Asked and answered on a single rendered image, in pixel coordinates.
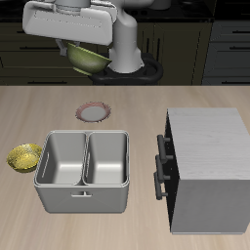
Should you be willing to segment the grey cabinet with black front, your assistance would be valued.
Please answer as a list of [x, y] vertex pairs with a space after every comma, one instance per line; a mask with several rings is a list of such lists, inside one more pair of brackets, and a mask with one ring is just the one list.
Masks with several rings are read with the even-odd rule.
[[155, 196], [173, 234], [241, 234], [250, 225], [250, 135], [236, 108], [170, 107], [157, 137]]

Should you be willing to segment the white plate with pink rim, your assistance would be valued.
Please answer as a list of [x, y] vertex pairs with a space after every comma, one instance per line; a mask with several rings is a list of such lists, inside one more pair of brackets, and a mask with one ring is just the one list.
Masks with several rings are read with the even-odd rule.
[[89, 102], [76, 109], [75, 116], [78, 120], [87, 123], [99, 123], [107, 119], [111, 108], [102, 102]]

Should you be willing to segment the dark kitchen cupboards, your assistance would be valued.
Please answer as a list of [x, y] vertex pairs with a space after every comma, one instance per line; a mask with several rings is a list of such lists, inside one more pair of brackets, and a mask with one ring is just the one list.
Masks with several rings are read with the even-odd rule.
[[[0, 0], [0, 85], [94, 85], [60, 55], [55, 38], [26, 34], [24, 5], [30, 0]], [[137, 24], [137, 47], [163, 67], [156, 85], [199, 85], [212, 22], [200, 7], [203, 0], [175, 0], [166, 10], [128, 8]], [[109, 58], [110, 46], [78, 42]]]

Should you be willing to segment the white basket with two bins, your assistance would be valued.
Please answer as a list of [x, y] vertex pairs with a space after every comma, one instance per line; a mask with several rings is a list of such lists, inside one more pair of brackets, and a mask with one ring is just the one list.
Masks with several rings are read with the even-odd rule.
[[124, 212], [130, 184], [128, 133], [50, 132], [33, 182], [49, 213]]

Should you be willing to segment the flat black base plate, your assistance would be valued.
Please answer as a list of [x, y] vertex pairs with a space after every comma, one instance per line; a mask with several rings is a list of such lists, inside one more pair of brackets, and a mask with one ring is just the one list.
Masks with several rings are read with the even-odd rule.
[[152, 54], [143, 53], [144, 66], [132, 73], [118, 73], [106, 67], [90, 79], [96, 86], [155, 86], [163, 76], [163, 67]]

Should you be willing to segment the green bowl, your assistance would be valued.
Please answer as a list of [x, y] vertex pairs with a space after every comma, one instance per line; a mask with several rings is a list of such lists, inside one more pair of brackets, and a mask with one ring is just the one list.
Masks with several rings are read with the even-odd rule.
[[67, 58], [77, 72], [91, 76], [104, 70], [111, 60], [92, 51], [67, 44]]

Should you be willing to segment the yellow bowl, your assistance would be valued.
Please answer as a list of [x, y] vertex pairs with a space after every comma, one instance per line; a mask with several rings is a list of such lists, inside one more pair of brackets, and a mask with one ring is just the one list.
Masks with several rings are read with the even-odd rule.
[[30, 173], [36, 169], [42, 147], [24, 144], [13, 148], [7, 155], [7, 163], [19, 173]]

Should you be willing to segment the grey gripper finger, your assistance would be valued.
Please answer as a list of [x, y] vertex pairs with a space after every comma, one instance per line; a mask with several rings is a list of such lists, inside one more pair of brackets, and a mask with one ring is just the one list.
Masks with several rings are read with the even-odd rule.
[[63, 41], [61, 39], [56, 39], [56, 43], [57, 43], [58, 47], [60, 48], [60, 55], [67, 56], [67, 48], [63, 44]]

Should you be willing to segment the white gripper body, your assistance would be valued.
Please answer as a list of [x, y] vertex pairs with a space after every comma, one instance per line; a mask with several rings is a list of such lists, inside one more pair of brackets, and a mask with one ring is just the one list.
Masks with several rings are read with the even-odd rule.
[[117, 9], [100, 0], [31, 0], [23, 8], [26, 34], [109, 45]]

